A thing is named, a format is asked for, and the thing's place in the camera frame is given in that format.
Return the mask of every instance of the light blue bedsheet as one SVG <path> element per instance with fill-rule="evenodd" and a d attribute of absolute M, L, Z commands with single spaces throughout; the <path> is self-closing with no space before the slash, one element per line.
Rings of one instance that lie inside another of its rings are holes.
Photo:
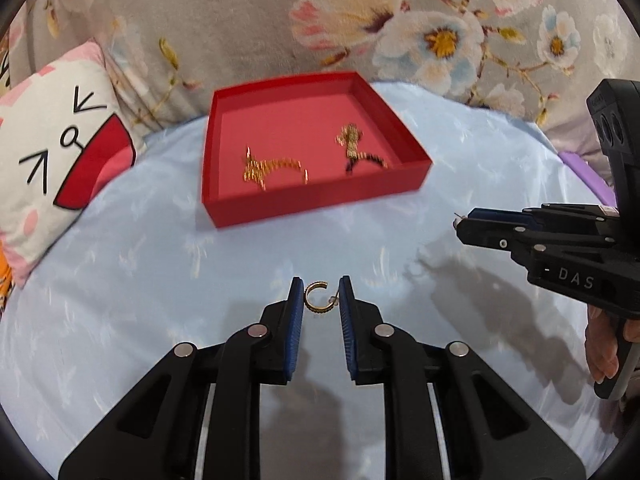
<path fill-rule="evenodd" d="M 475 206 L 597 200 L 535 127 L 404 84 L 376 89 L 434 160 L 419 192 L 217 231 L 198 198 L 197 120 L 149 139 L 15 292 L 0 323 L 0 402 L 52 475 L 174 344 L 225 341 L 293 276 L 332 289 L 344 274 L 417 340 L 468 342 L 588 471 L 602 462 L 614 409 L 588 381 L 585 307 L 452 229 Z M 305 312 L 297 373 L 265 388 L 261 432 L 264 480 L 383 479 L 382 389 L 350 382 L 337 310 Z"/>

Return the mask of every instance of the floral fabric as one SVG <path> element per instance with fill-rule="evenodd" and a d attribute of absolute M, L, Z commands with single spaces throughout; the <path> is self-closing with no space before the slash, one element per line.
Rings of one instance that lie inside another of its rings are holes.
<path fill-rule="evenodd" d="M 11 89 L 9 76 L 9 37 L 0 40 L 0 97 Z"/>
<path fill-rule="evenodd" d="M 12 82 L 90 37 L 141 133 L 207 113 L 220 87 L 350 69 L 535 121 L 605 177 L 585 99 L 604 77 L 640 77 L 615 0 L 29 0 Z"/>

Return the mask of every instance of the gold earring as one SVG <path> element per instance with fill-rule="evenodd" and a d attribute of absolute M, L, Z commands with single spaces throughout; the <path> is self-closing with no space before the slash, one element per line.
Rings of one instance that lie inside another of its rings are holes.
<path fill-rule="evenodd" d="M 303 296 L 303 299 L 305 301 L 305 306 L 314 314 L 326 314 L 334 306 L 338 304 L 338 292 L 336 292 L 334 296 L 329 298 L 329 302 L 326 304 L 326 306 L 315 306 L 313 303 L 309 301 L 308 296 L 313 290 L 316 290 L 316 288 L 326 289 L 327 286 L 328 286 L 327 282 L 313 282 L 305 289 L 305 293 Z"/>
<path fill-rule="evenodd" d="M 244 181 L 255 182 L 263 191 L 266 191 L 264 178 L 272 171 L 289 168 L 291 170 L 303 171 L 302 182 L 308 184 L 309 173 L 302 169 L 302 163 L 292 158 L 274 158 L 271 160 L 255 160 L 249 147 L 246 149 L 244 161 Z"/>
<path fill-rule="evenodd" d="M 358 129 L 355 124 L 347 124 L 344 126 L 340 135 L 335 138 L 335 141 L 346 149 L 346 156 L 349 159 L 346 172 L 353 173 L 353 168 L 355 168 L 356 164 L 361 160 L 368 160 L 386 170 L 388 165 L 383 158 L 358 151 L 358 142 L 360 142 L 361 138 L 362 131 Z"/>

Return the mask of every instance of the human hand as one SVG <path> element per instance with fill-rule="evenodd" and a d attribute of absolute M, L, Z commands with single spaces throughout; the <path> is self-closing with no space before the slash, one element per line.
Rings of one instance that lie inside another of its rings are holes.
<path fill-rule="evenodd" d="M 601 309 L 589 305 L 589 322 L 584 332 L 587 365 L 593 379 L 601 384 L 618 373 L 618 342 L 609 317 Z M 624 337 L 631 343 L 640 343 L 640 320 L 628 320 Z"/>

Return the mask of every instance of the red tray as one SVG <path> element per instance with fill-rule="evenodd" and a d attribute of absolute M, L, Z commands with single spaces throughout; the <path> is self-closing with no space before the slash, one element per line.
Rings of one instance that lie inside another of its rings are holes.
<path fill-rule="evenodd" d="M 383 157 L 346 174 L 335 137 L 348 123 L 358 150 Z M 247 147 L 258 159 L 293 158 L 308 171 L 277 170 L 266 190 L 242 179 Z M 202 203 L 217 227 L 418 189 L 431 159 L 389 106 L 355 72 L 298 75 L 215 92 L 204 148 Z"/>

